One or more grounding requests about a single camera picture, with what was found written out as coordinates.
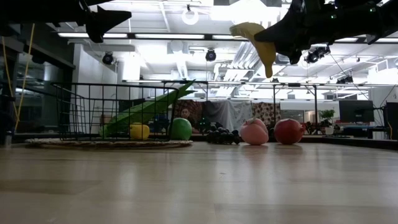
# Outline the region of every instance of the banana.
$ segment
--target banana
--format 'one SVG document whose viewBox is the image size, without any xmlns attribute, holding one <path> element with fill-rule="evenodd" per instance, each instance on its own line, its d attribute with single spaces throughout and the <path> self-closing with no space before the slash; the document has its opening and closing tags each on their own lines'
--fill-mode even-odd
<svg viewBox="0 0 398 224">
<path fill-rule="evenodd" d="M 276 49 L 274 43 L 269 42 L 257 42 L 254 40 L 254 35 L 260 31 L 263 31 L 263 28 L 260 24 L 255 24 L 252 22 L 243 22 L 241 24 L 231 26 L 229 31 L 232 36 L 241 36 L 250 40 L 252 45 L 257 51 L 261 62 L 264 64 L 266 68 L 266 77 L 272 77 L 272 64 L 275 62 L 276 58 Z"/>
</svg>

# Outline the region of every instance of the green leaf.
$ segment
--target green leaf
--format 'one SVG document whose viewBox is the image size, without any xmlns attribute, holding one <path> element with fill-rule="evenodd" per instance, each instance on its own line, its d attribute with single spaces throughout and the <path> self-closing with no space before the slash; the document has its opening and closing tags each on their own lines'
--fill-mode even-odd
<svg viewBox="0 0 398 224">
<path fill-rule="evenodd" d="M 169 105 L 171 105 L 174 100 L 187 96 L 195 91 L 187 90 L 188 87 L 192 85 L 193 81 L 188 82 L 184 86 L 179 88 L 179 93 L 177 96 L 177 91 L 170 92 L 169 94 L 164 94 L 156 97 L 151 101 L 146 101 L 141 105 L 133 106 L 123 112 L 119 113 L 117 116 L 113 117 L 108 124 L 104 125 L 99 130 L 99 135 L 106 137 L 111 133 L 116 131 L 122 131 L 128 128 L 128 124 L 132 123 L 146 123 L 152 119 L 157 113 L 163 113 L 167 110 Z"/>
</svg>

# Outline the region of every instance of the cable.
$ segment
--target cable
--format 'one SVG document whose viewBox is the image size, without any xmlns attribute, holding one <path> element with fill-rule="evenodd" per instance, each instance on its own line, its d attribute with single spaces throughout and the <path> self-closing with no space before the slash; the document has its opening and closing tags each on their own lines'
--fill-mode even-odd
<svg viewBox="0 0 398 224">
<path fill-rule="evenodd" d="M 387 121 L 388 126 L 390 127 L 390 140 L 392 140 L 392 127 L 390 121 Z"/>
<path fill-rule="evenodd" d="M 32 32 L 30 33 L 29 50 L 27 52 L 28 58 L 30 57 L 30 53 L 31 53 L 31 50 L 32 50 L 34 31 L 35 31 L 35 24 L 32 25 Z M 26 76 L 27 76 L 28 69 L 29 69 L 29 59 L 26 61 L 25 76 L 24 76 L 24 82 L 22 83 L 22 93 L 21 93 L 21 99 L 19 100 L 17 123 L 15 125 L 15 130 L 17 130 L 17 128 L 18 128 L 19 115 L 21 115 L 22 102 L 24 101 L 24 90 L 25 90 Z"/>
<path fill-rule="evenodd" d="M 2 52 L 4 54 L 4 63 L 6 64 L 6 73 L 7 73 L 7 79 L 8 79 L 8 87 L 10 89 L 10 95 L 11 95 L 11 97 L 14 97 L 14 94 L 12 93 L 10 73 L 8 71 L 7 54 L 6 54 L 6 41 L 5 41 L 4 37 L 2 37 Z M 16 117 L 16 119 L 18 119 L 17 106 L 15 105 L 15 101 L 12 102 L 12 105 L 14 107 L 15 117 Z"/>
<path fill-rule="evenodd" d="M 385 97 L 385 99 L 384 99 L 383 101 L 381 101 L 380 107 L 381 107 L 381 105 L 385 102 L 385 100 L 389 97 L 389 95 L 391 94 L 391 92 L 394 90 L 394 88 L 395 88 L 396 86 L 397 86 L 397 84 L 395 84 L 395 85 L 391 88 L 390 92 L 387 94 L 387 96 Z"/>
<path fill-rule="evenodd" d="M 336 59 L 334 58 L 334 56 L 333 56 L 332 54 L 330 54 L 330 56 L 331 56 L 332 59 L 335 61 L 336 65 L 340 68 L 341 72 L 343 72 L 344 75 L 347 75 L 346 72 L 343 70 L 343 68 L 338 64 L 338 62 L 336 61 Z M 353 83 L 353 85 L 361 92 L 361 94 L 362 94 L 363 96 L 365 96 L 365 98 L 366 98 L 368 101 L 370 101 L 369 97 L 366 96 L 366 95 L 358 88 L 358 86 L 355 85 L 355 83 Z M 381 122 L 381 115 L 380 115 L 380 112 L 379 112 L 379 110 L 376 110 L 376 111 L 377 111 L 377 113 L 378 113 L 378 115 L 379 115 L 379 119 L 380 119 L 380 122 Z"/>
</svg>

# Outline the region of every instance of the black metal basket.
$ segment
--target black metal basket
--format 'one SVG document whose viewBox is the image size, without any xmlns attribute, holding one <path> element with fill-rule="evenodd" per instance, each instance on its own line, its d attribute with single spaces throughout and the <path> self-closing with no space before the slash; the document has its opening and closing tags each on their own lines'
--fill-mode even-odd
<svg viewBox="0 0 398 224">
<path fill-rule="evenodd" d="M 57 89 L 58 128 L 63 141 L 170 140 L 177 88 L 93 83 L 51 85 Z M 144 93 L 151 91 L 154 97 L 143 98 Z"/>
</svg>

